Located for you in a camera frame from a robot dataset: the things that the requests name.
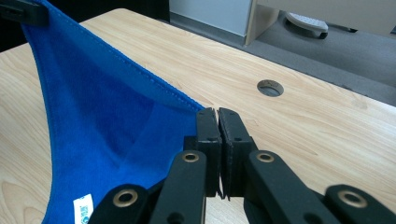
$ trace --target round hole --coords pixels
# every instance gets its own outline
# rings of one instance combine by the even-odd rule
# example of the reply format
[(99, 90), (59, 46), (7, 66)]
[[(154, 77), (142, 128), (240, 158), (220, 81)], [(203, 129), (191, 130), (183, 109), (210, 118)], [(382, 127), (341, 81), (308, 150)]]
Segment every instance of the round hole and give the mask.
[(273, 80), (262, 80), (257, 84), (257, 89), (266, 96), (277, 97), (283, 93), (283, 87)]
[(315, 214), (311, 214), (311, 213), (305, 214), (304, 220), (308, 224), (322, 224), (323, 223), (320, 217), (318, 217)]
[(169, 224), (181, 224), (184, 222), (184, 217), (180, 213), (172, 213), (166, 220)]
[(183, 156), (183, 160), (187, 162), (195, 162), (199, 160), (199, 156), (195, 153), (187, 153)]
[(367, 206), (367, 201), (359, 194), (350, 190), (341, 190), (338, 192), (340, 200), (352, 207), (364, 208)]
[(136, 200), (137, 192), (134, 189), (123, 189), (114, 196), (113, 203), (117, 207), (127, 207), (134, 204)]
[(264, 152), (257, 154), (257, 159), (259, 161), (263, 161), (263, 162), (272, 162), (275, 160), (273, 156), (271, 156), (268, 153), (264, 153)]

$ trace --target blue cloth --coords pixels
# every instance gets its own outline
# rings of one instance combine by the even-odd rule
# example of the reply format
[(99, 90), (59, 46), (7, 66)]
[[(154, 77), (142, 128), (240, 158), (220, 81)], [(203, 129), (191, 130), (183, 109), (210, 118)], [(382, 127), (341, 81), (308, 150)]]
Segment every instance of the blue cloth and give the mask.
[(52, 185), (43, 223), (74, 223), (73, 201), (166, 177), (203, 107), (45, 0), (49, 26), (23, 25), (47, 110)]

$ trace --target gray floor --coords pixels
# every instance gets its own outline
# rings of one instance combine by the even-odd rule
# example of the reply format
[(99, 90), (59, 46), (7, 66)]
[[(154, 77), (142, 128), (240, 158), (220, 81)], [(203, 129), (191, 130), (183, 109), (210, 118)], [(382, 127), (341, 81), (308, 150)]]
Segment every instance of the gray floor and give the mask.
[(249, 46), (244, 38), (171, 14), (171, 24), (396, 106), (396, 39), (329, 25), (326, 39), (285, 24), (284, 13)]

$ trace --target wood grain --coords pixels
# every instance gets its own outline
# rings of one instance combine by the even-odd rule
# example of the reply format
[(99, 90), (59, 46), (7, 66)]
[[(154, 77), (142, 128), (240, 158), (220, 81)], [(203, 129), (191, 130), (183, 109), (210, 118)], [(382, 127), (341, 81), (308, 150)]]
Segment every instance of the wood grain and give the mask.
[[(237, 111), (258, 147), (281, 156), (309, 188), (352, 185), (396, 211), (395, 107), (125, 9), (83, 25), (202, 105)], [(285, 92), (262, 95), (264, 79)], [(0, 150), (0, 223), (39, 223), (50, 145), (28, 45), (0, 54)], [(209, 199), (206, 223), (247, 223), (241, 203)]]

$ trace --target white tag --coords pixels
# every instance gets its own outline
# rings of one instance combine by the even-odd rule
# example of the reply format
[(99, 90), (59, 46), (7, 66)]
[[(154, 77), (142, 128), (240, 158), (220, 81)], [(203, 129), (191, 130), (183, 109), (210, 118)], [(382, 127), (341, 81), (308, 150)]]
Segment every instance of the white tag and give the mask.
[(91, 194), (73, 201), (75, 207), (75, 224), (87, 224), (93, 212)]

